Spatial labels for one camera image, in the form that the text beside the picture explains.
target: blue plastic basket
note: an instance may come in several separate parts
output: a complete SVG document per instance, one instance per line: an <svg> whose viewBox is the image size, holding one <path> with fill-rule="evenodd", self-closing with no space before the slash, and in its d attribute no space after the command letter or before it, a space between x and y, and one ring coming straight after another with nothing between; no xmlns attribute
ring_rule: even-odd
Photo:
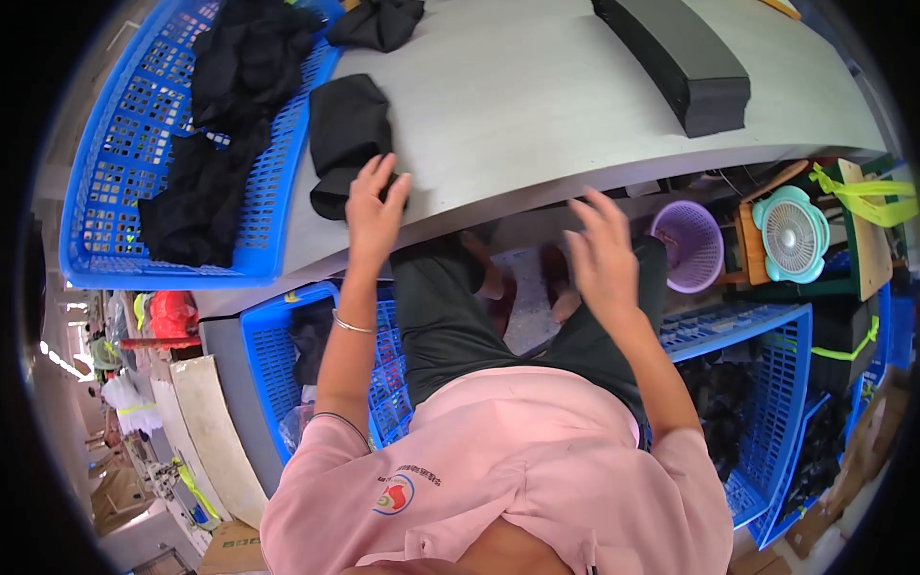
<svg viewBox="0 0 920 575"><path fill-rule="evenodd" d="M300 404L301 394L301 387L293 378L296 348L287 332L291 312L296 307L328 297L338 304L338 288L330 282L315 283L250 307L239 318L262 415L284 463L291 454L284 445L278 424ZM406 360L397 329L393 295L381 290L377 301L377 357L368 394L369 427L376 448L389 445L408 433L412 406L403 381L405 371Z"/></svg>
<svg viewBox="0 0 920 575"><path fill-rule="evenodd" d="M766 510L766 513L748 524L748 531L751 532L751 536L759 550L766 549L773 545L773 542L784 534L793 523L801 519L810 508L810 505L808 505L809 502L806 501L806 505L799 507L798 513L792 513L789 517L783 517L780 521L779 514L783 511L783 506L786 503L789 486L792 484L792 474L795 473L796 466L799 464L799 454L801 453L802 443L805 441L806 426L811 416L813 416L818 408L824 405L830 398L830 394L824 394L818 399L809 401L806 405L805 415L802 417L801 424L799 425L799 435L796 438L795 450L792 457L789 458L786 468L783 470L783 479L780 481L781 490L777 493L777 497L773 500L769 509Z"/></svg>
<svg viewBox="0 0 920 575"><path fill-rule="evenodd" d="M725 484L735 529L760 516L795 451L811 362L811 305L720 304L666 317L661 343L674 361L760 337L740 462Z"/></svg>
<svg viewBox="0 0 920 575"><path fill-rule="evenodd" d="M721 350L778 328L799 309L795 305L732 302L665 317L658 340L672 362Z"/></svg>
<svg viewBox="0 0 920 575"><path fill-rule="evenodd" d="M888 363L908 369L914 350L914 300L909 297L891 298L891 339Z"/></svg>
<svg viewBox="0 0 920 575"><path fill-rule="evenodd" d="M888 367L888 357L891 349L891 332L894 322L895 310L892 307L891 283L888 282L879 288L879 335L876 337L877 345L875 356L868 369L863 372L862 377L856 380L853 385L857 386L859 391L858 399L853 397L854 407L850 413L850 419L846 423L846 437L849 439L850 433L856 427L859 418L866 411L868 403L875 395L875 390L879 388L881 380L885 377L885 370Z"/></svg>
<svg viewBox="0 0 920 575"><path fill-rule="evenodd" d="M301 0L329 22L336 0ZM80 140L64 200L60 261L79 288L213 290L271 284L282 269L291 189L305 146L310 90L326 82L341 49L320 40L301 65L304 82L271 125L271 146L247 182L233 267L150 260L138 240L137 200L166 188L172 134L193 132L190 79L195 37L218 3L162 0L112 69Z"/></svg>

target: gray table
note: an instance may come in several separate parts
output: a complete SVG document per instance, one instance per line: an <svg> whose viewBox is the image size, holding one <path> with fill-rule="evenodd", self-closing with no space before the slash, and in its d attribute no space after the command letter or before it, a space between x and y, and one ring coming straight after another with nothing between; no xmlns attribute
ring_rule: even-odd
<svg viewBox="0 0 920 575"><path fill-rule="evenodd" d="M751 77L743 130L688 139L649 76L588 0L429 0L403 48L348 50L335 76L368 73L392 102L398 168L415 189L398 244L580 194L823 153L884 149L834 48L761 2L686 0ZM226 316L345 268L343 223L317 216L309 152L292 198L283 276L196 293Z"/></svg>

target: white plastic bag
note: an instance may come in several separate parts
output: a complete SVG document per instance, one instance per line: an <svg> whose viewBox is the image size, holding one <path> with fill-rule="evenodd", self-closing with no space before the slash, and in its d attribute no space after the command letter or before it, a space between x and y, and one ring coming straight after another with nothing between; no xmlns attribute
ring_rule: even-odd
<svg viewBox="0 0 920 575"><path fill-rule="evenodd" d="M313 406L316 403L316 386L304 385L301 392L301 405L292 408L278 424L278 431L284 440L284 446L293 454L300 445L300 436L304 434L306 424L313 418Z"/></svg>
<svg viewBox="0 0 920 575"><path fill-rule="evenodd" d="M121 433L142 430L150 435L163 427L163 421L156 410L156 403L137 392L127 372L116 375L102 386L106 403L115 408Z"/></svg>

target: folded black cloth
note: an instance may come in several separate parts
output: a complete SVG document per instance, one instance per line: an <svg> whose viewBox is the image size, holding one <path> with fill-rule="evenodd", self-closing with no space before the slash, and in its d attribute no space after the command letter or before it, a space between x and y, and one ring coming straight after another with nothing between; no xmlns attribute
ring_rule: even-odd
<svg viewBox="0 0 920 575"><path fill-rule="evenodd" d="M223 150L201 132L173 135L171 143L167 189L137 202L141 241L151 259L229 268L246 180L265 138L241 138Z"/></svg>
<svg viewBox="0 0 920 575"><path fill-rule="evenodd" d="M393 151L389 107L367 74L345 76L310 92L310 155L320 177L310 203L322 217L344 220L349 187L358 172L375 155ZM380 193L382 201L396 177Z"/></svg>
<svg viewBox="0 0 920 575"><path fill-rule="evenodd" d="M228 0L192 51L196 128L231 136L270 123L301 85L300 64L322 19L283 0Z"/></svg>
<svg viewBox="0 0 920 575"><path fill-rule="evenodd" d="M167 189L139 200L150 258L189 266L233 265L239 211L271 121L301 85L300 64L324 23L283 0L225 0L192 45L194 126L230 136L217 149L203 133L173 136Z"/></svg>
<svg viewBox="0 0 920 575"><path fill-rule="evenodd" d="M392 52L412 36L425 14L421 0L363 0L326 33L333 46L359 46Z"/></svg>
<svg viewBox="0 0 920 575"><path fill-rule="evenodd" d="M332 308L335 302L327 298L310 305L296 307L291 312L288 333L300 351L293 365L293 379L298 385L316 385L319 364L332 331Z"/></svg>
<svg viewBox="0 0 920 575"><path fill-rule="evenodd" d="M756 358L758 347L749 347L751 357ZM722 351L716 351L675 367L699 415L709 458L726 483L741 460L739 442L752 416L748 399L754 388L754 363L720 362L721 357Z"/></svg>

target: cardboard box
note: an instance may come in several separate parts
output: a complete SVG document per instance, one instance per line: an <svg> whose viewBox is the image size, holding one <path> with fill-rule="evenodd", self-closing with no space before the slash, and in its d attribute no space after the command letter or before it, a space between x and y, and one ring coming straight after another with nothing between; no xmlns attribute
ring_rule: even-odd
<svg viewBox="0 0 920 575"><path fill-rule="evenodd" d="M850 436L834 485L822 498L829 514L840 515L885 465L907 406L908 385L904 372L892 367L886 373Z"/></svg>
<svg viewBox="0 0 920 575"><path fill-rule="evenodd" d="M800 559L806 558L814 544L834 524L837 515L831 515L820 502L805 513L786 533L786 541Z"/></svg>
<svg viewBox="0 0 920 575"><path fill-rule="evenodd" d="M729 564L729 575L790 575L792 570L785 559L772 547L763 551L745 553Z"/></svg>
<svg viewBox="0 0 920 575"><path fill-rule="evenodd" d="M221 523L201 559L200 575L268 575L259 532L241 521Z"/></svg>

